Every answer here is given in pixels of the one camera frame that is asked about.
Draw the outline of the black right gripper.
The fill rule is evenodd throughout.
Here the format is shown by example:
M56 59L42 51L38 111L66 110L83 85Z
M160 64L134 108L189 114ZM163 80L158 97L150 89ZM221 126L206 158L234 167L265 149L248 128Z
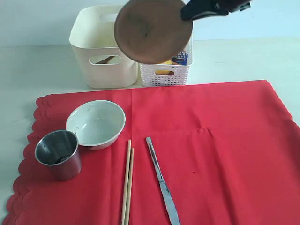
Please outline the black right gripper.
M219 0L219 11L214 0L191 0L180 10L184 21L195 21L208 17L227 16L235 11L243 11L251 7L251 0Z

